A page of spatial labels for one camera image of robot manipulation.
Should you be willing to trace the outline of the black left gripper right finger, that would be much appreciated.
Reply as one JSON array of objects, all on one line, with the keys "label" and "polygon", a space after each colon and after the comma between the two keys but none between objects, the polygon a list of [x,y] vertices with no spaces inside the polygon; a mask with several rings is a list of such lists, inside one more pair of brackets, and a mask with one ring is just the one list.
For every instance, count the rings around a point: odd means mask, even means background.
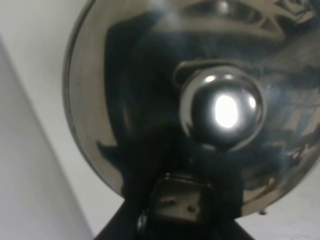
[{"label": "black left gripper right finger", "polygon": [[242,216],[243,190],[208,191],[210,199],[207,223],[208,240],[251,240],[236,219]]}]

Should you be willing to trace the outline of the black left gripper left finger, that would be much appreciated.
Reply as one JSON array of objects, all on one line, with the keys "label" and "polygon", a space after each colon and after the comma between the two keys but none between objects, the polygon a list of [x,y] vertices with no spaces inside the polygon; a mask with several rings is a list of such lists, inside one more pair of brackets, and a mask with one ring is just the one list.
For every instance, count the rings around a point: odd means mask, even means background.
[{"label": "black left gripper left finger", "polygon": [[138,233],[138,218],[143,212],[144,201],[125,200],[95,240],[154,240],[155,232]]}]

